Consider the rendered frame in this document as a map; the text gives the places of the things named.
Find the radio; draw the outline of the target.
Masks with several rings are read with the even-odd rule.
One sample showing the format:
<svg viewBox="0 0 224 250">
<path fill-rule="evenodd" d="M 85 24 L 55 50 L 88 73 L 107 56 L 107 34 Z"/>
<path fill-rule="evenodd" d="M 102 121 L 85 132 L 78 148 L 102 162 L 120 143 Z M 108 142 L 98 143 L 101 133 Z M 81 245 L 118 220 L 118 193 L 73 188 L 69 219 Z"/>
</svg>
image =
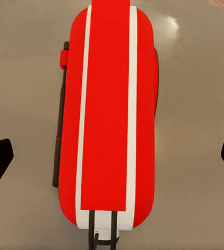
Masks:
<svg viewBox="0 0 224 250">
<path fill-rule="evenodd" d="M 149 17 L 130 0 L 92 0 L 60 53 L 52 185 L 89 249 L 116 250 L 119 231 L 150 214 L 155 192 L 158 53 Z"/>
</svg>

